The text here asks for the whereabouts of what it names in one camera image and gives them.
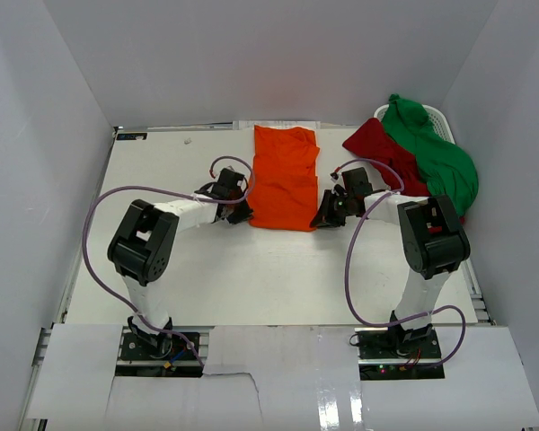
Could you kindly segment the orange t shirt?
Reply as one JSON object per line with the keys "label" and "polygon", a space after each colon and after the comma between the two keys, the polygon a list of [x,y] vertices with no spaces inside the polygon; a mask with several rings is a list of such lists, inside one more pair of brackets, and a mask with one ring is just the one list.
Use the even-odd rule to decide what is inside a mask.
{"label": "orange t shirt", "polygon": [[248,197],[250,226],[311,232],[318,208],[315,132],[301,127],[254,127],[255,185]]}

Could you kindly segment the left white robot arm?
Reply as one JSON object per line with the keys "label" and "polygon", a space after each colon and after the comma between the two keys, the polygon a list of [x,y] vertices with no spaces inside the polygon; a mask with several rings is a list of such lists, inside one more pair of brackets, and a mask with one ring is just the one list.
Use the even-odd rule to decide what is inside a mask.
{"label": "left white robot arm", "polygon": [[217,180],[196,190],[189,198],[164,203],[133,201],[114,234],[108,259],[122,277],[129,301],[136,311],[128,327],[153,358],[166,356],[172,347],[172,319],[163,305],[159,279],[170,261],[178,233],[226,220],[239,224],[252,218],[243,199],[248,189],[245,176],[224,168]]}

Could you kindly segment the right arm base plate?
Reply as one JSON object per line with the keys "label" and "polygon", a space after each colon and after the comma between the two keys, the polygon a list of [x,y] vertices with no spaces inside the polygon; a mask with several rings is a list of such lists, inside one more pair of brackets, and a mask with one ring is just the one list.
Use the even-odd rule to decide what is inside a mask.
{"label": "right arm base plate", "polygon": [[444,366],[437,333],[397,346],[387,329],[357,330],[349,344],[358,349],[358,369],[362,382],[442,380]]}

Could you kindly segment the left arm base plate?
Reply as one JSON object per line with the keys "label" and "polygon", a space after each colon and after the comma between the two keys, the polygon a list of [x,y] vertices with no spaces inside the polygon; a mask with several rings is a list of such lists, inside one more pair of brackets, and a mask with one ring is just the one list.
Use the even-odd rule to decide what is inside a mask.
{"label": "left arm base plate", "polygon": [[117,377],[200,378],[202,366],[186,342],[174,337],[162,354],[149,354],[141,341],[124,330],[115,368]]}

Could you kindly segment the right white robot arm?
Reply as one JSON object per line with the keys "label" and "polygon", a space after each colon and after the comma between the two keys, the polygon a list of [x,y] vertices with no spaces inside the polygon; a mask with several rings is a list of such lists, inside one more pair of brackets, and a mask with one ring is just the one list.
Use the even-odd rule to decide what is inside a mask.
{"label": "right white robot arm", "polygon": [[360,335],[359,343],[400,358],[419,357],[424,343],[435,334],[432,317],[442,311],[437,306],[441,290],[470,256],[470,243],[453,202],[447,195],[405,196],[402,182],[396,190],[375,190],[362,167],[341,166],[331,177],[336,184],[324,191],[311,227],[342,227],[350,216],[360,224],[367,220],[394,224],[400,229],[409,266],[401,300],[387,323],[356,318],[373,331],[370,338]]}

